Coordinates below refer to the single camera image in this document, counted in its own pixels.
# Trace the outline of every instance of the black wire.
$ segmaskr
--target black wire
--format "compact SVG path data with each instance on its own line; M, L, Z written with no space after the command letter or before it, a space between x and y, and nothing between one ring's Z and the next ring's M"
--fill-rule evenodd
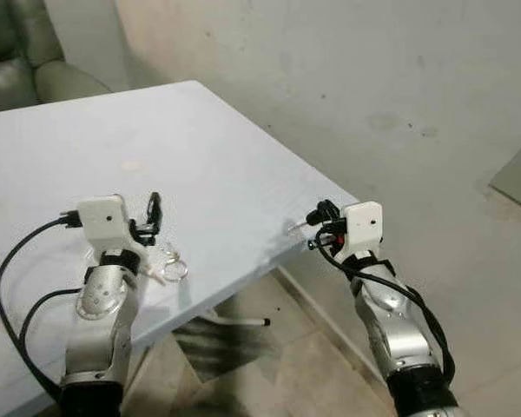
M57 291L52 291L46 295L43 295L34 305L31 307L31 310L25 316L25 320L23 321L23 325L21 326L21 331L19 332L19 343L23 349L23 351L27 353L27 332L29 331L29 325L31 323L31 319L35 315L36 311L49 299L53 297L57 297L58 295L66 295L66 294L77 294L81 291L80 288L71 288L71 289L59 289Z
M12 258L16 255L17 252L32 238L42 233L44 230L47 230L49 228L52 228L58 224L65 223L64 219L56 219L52 222L48 222L44 225L42 225L40 228L37 228L33 230L31 233L26 235L5 257L5 259L2 262L2 265L0 265L0 284L2 283L2 277L3 273L10 264ZM2 324L6 329L6 333L11 339L11 342L13 343L14 347L16 348L17 352L23 359L23 362L25 362L25 365L29 369L29 371L33 374L35 379L41 384L41 386L44 388L44 390L52 397L52 399L56 402L60 400L60 387L57 386L57 384L51 380L48 376L43 374L43 372L33 363L29 355L27 354L26 350L23 348L22 344L20 343L19 339L16 336L16 332L14 332L13 327L11 326L10 320L8 319L8 315L6 314L6 311L2 304L2 296L0 295L0 319L2 320Z
M314 241L316 242L318 249L320 253L324 256L324 258L330 262L332 265L334 265L337 269L341 270L342 272L348 274L348 275L354 275L357 276L363 280L368 281L374 281L378 284L382 284L386 287L389 287L398 293L402 294L404 297L411 300L415 305L417 305L425 317L426 324L428 325L428 328L430 329L432 335L434 336L434 339L436 339L436 342L440 346L440 349L442 350L442 363L443 363L443 375L445 380L447 381L448 385L452 383L453 376L455 375L455 362L453 360L452 354L450 353L450 349L448 348L448 342L445 338L444 330L442 329L442 326L440 326L440 323L434 313L429 309L425 301L423 300L423 297L414 289L411 287L407 287L407 289L402 288L401 286L389 282L388 280L385 280L383 278L380 278L376 275L371 274L365 274L363 272L357 271L355 269L349 268L345 265L342 265L341 263L335 261L332 256L330 256L326 250L322 247L322 243L320 241L320 236L323 233L328 233L324 228L321 228L314 237Z

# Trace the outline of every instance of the floor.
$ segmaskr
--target floor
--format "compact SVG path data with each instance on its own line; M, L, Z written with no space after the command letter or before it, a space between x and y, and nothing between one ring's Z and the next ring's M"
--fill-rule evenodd
M325 337L273 275L251 283L217 311L271 319L275 349L201 382L175 337L134 355L122 416L387 417L392 410Z

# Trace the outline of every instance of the table top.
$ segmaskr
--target table top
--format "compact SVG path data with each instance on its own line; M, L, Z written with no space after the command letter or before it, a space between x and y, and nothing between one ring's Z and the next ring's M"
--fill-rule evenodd
M117 193L139 216L154 190L164 211L158 241L179 249L189 275L165 287L146 281L136 348L305 250L314 230L286 231L320 199L355 202L198 82L0 112L0 262L83 198ZM18 254L2 291L14 328L40 295L81 286L88 250L80 228L54 228ZM28 334L31 356L56 381L73 297L48 301ZM0 322L0 416L47 404Z

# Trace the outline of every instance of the sofa armrest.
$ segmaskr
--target sofa armrest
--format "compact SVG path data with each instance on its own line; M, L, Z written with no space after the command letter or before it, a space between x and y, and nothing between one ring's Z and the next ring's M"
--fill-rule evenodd
M63 61L51 61L35 71L40 103L108 94L111 90L93 76Z

